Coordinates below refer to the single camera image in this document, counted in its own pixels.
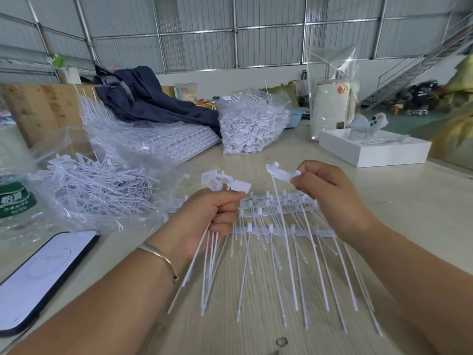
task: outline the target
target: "wooden table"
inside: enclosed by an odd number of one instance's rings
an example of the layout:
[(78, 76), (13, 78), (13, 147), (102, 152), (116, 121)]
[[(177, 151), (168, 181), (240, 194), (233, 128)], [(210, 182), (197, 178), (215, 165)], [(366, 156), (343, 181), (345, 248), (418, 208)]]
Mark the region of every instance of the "wooden table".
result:
[[(309, 140), (308, 122), (282, 133), (263, 152), (255, 155), (224, 156), (222, 146), (200, 154), (191, 163), (201, 171), (218, 166), (252, 184), (255, 194), (272, 190), (265, 167), (278, 161), (282, 169), (293, 170), (305, 159), (315, 159), (340, 166), (356, 185), (367, 206), (388, 226), (404, 234), (428, 251), (473, 274), (473, 180), (471, 174), (427, 162), (420, 165), (357, 169)], [(278, 190), (292, 190), (277, 183)], [(142, 242), (147, 230), (106, 235), (93, 249), (66, 285), (50, 302), (37, 327), (71, 299), (97, 281), (117, 262)], [(328, 292), (330, 312), (323, 305), (316, 262), (308, 239), (299, 243), (308, 258), (301, 263), (309, 329), (304, 328), (302, 312), (294, 309), (287, 258), (283, 244), (276, 242), (285, 266), (278, 270), (287, 328), (281, 320), (270, 252), (255, 241), (251, 246), (253, 275), (247, 274), (242, 314), (236, 322), (245, 247), (229, 247), (218, 268), (209, 305), (200, 315), (202, 257), (196, 263), (189, 284), (181, 292), (170, 315), (159, 315), (147, 335), (141, 354), (433, 354), (431, 345), (401, 314), (397, 304), (376, 279), (363, 260), (355, 254), (372, 297), (375, 314), (385, 336), (377, 335), (354, 273), (349, 274), (358, 300), (353, 310), (350, 293), (340, 261), (328, 248), (327, 262), (347, 322), (348, 334), (341, 328), (332, 297)], [(40, 244), (0, 253), (0, 280), (5, 278)], [(278, 338), (287, 338), (287, 346), (278, 347)], [(11, 339), (2, 339), (3, 348)]]

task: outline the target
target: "green bottle label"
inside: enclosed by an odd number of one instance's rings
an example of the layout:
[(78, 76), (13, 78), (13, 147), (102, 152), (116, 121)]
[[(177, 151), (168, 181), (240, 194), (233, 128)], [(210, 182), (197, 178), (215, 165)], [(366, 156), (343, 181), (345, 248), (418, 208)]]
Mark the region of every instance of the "green bottle label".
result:
[(27, 211), (37, 200), (20, 182), (0, 185), (0, 219)]

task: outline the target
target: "white box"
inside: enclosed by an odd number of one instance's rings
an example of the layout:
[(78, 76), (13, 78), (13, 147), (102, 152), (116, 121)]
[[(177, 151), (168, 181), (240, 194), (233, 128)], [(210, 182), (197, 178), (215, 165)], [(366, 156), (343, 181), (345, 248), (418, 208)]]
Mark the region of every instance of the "white box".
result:
[[(425, 163), (432, 144), (413, 137), (407, 137), (402, 144), (361, 144), (361, 141), (350, 141), (349, 134), (347, 128), (322, 131), (319, 146), (358, 168)], [(383, 130), (375, 133), (376, 138), (400, 136)]]

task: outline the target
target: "person's right hand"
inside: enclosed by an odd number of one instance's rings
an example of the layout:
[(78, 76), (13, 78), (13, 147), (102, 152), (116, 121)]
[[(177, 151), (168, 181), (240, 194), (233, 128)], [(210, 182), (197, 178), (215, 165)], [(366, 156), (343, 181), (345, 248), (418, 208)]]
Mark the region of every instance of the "person's right hand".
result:
[(317, 200), (323, 215), (342, 240), (362, 235), (378, 221), (339, 167), (306, 160), (298, 171), (302, 174), (292, 178), (291, 183)]

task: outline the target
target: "green floor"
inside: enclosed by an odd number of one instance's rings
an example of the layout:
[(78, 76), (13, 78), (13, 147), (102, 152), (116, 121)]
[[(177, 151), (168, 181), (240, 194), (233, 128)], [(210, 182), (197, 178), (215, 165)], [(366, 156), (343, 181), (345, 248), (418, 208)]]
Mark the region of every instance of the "green floor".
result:
[(443, 118), (446, 115), (446, 113), (439, 111), (429, 111), (429, 113), (423, 117), (407, 116), (405, 114), (394, 116), (393, 113), (388, 110), (361, 110), (361, 113), (368, 119), (378, 112), (386, 113), (386, 118), (389, 122), (389, 124), (383, 129), (388, 132), (399, 134), (409, 134), (412, 129)]

